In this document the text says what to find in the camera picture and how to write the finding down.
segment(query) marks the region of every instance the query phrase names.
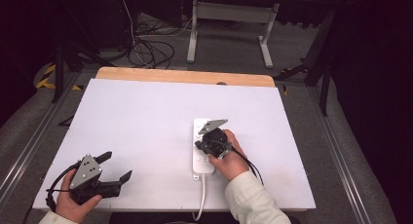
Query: black cable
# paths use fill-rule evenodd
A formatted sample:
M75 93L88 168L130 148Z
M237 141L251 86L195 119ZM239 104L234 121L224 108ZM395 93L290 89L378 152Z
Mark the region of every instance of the black cable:
M52 184L51 188L46 190L48 192L48 197L46 198L46 205L52 210L52 212L56 212L56 202L53 198L53 192L55 191L55 187L57 183L72 169L78 168L81 162L78 162L69 168L67 168L61 175L58 176L58 178L55 180L55 182Z
M261 179L261 183L262 183L262 185L264 185L264 181L262 180L262 176L261 176L261 173L259 172L258 168L250 160L248 160L243 154L241 154L234 146L232 146L231 150L234 151L236 154L238 154L242 159L244 159L244 161L251 168L252 173L255 175L255 177L257 176L256 173L255 173L255 170L257 170L259 178Z
M261 183L262 183L262 185L264 185L264 181L262 180L262 176L261 176L261 173L259 172L258 168L248 158L246 158L242 153L240 153L231 143L228 142L227 144L224 144L222 142L219 142L219 141L213 140L213 139L211 140L211 142L221 144L225 147L227 147L227 144L230 144L231 145L230 150L234 151L236 154L238 154L238 156L240 156L248 164L248 166L251 168L251 171L255 175L255 177L257 177L257 174L255 173L255 171L257 170L259 178L261 179Z
M30 215L30 211L31 211L31 209L33 209L33 204L34 204L34 201L31 203L30 207L28 208L28 210L27 210L27 212L24 216L22 224L25 224L27 222L28 215Z

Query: white table surface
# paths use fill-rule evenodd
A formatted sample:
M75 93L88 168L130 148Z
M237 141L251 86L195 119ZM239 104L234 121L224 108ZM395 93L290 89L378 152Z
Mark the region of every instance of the white table surface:
M96 207L108 211L188 211L200 208L202 182L192 178L196 118L228 119L281 209L315 208L277 88L92 79L33 207L45 203L53 181L87 153L112 151L100 181L133 170L120 197ZM206 180L205 210L228 210L226 180Z

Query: white sleeve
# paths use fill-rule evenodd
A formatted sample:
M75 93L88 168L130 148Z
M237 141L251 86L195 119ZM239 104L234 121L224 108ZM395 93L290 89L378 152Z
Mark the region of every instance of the white sleeve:
M48 211L39 224L76 224L76 222L72 222L52 211Z
M234 178L225 189L225 198L234 218L241 224L290 224L276 199L265 190L251 171Z

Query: white power strip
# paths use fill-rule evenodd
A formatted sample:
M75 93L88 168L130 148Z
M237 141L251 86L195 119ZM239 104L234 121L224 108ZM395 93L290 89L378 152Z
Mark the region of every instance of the white power strip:
M208 121L209 119L194 120L194 136L192 140L192 171L194 180L200 180L201 175L208 176L215 171L215 167L209 163L207 155L195 145L195 142L203 139L199 132Z

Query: white cable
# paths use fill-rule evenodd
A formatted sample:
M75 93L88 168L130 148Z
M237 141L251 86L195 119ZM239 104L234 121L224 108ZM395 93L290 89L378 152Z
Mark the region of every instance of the white cable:
M195 213L192 213L192 217L194 218L195 221L200 220L201 218L201 214L203 213L203 209L204 209L204 202L206 200L206 176L203 174L201 176L201 179L203 181L203 199L201 200L201 207L200 207L200 212L198 212L198 216L195 217Z

